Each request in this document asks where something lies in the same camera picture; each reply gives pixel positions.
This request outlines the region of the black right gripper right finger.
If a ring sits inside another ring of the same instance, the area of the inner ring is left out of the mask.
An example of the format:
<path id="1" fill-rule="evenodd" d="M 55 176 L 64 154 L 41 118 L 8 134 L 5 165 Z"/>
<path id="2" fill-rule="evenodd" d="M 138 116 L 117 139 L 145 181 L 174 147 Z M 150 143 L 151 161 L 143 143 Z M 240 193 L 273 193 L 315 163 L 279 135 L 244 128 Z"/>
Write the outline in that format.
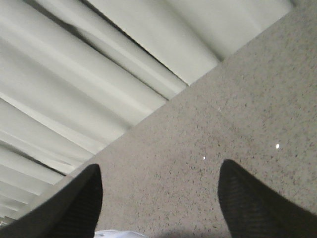
<path id="1" fill-rule="evenodd" d="M 315 238 L 317 217 L 233 160 L 220 167 L 218 199 L 233 238 Z"/>

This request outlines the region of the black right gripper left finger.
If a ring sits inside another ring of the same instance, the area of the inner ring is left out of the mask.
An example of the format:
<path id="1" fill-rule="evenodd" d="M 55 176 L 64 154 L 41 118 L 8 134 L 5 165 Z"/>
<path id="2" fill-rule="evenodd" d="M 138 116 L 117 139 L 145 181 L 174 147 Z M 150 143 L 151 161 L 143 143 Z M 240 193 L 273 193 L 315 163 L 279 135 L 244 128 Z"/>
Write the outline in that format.
<path id="1" fill-rule="evenodd" d="M 92 238 L 103 202 L 98 164 L 91 164 L 46 202 L 5 226 L 2 238 Z"/>

